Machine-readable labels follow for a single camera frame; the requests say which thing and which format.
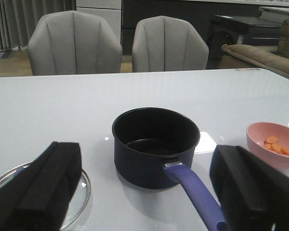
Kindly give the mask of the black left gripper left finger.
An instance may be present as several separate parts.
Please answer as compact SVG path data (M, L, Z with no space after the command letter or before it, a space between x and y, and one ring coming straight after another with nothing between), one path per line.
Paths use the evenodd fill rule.
M78 143L52 142L0 188L0 231L58 231L81 176Z

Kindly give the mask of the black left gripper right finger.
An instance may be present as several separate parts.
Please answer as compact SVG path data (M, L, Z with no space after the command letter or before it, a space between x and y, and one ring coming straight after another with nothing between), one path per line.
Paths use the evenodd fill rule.
M210 180L231 231L289 231L289 177L241 146L217 145Z

